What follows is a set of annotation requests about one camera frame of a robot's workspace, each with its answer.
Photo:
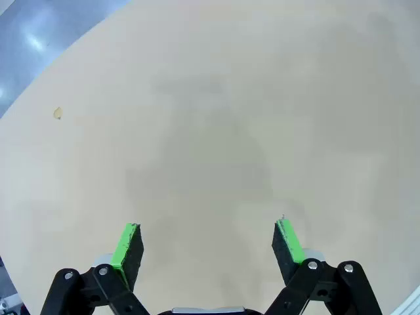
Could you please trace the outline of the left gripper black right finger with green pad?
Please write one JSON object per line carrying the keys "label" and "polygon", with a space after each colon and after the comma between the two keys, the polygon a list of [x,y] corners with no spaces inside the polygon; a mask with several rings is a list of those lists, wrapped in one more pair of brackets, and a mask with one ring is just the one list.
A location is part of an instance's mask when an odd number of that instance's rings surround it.
{"label": "left gripper black right finger with green pad", "polygon": [[276,221],[272,248],[285,287],[266,314],[303,314],[310,301],[323,302],[330,314],[381,314],[370,282],[356,261],[332,267],[305,254],[288,219]]}

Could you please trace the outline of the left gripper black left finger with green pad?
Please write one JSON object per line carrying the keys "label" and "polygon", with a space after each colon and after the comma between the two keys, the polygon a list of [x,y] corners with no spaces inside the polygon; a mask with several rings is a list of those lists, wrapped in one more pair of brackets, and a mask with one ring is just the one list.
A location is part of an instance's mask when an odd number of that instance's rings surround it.
{"label": "left gripper black left finger with green pad", "polygon": [[114,314],[147,314],[134,294],[144,252],[140,225],[128,223],[110,262],[102,262],[80,274],[59,270],[41,309],[42,314],[93,314],[107,306]]}

